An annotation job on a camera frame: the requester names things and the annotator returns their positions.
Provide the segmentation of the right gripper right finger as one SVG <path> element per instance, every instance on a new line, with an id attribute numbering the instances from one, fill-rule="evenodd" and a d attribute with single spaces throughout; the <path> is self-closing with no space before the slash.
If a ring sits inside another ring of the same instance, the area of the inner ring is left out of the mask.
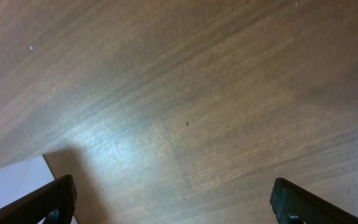
<path id="1" fill-rule="evenodd" d="M 358 224 L 358 217 L 281 177 L 274 182 L 270 204 L 279 224 Z"/>

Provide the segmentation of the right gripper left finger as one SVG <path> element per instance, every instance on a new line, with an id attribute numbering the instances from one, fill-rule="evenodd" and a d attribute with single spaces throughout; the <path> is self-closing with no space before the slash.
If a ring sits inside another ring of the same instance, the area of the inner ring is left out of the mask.
<path id="1" fill-rule="evenodd" d="M 72 175 L 61 176 L 0 208 L 0 224 L 70 224 L 76 197 Z"/>

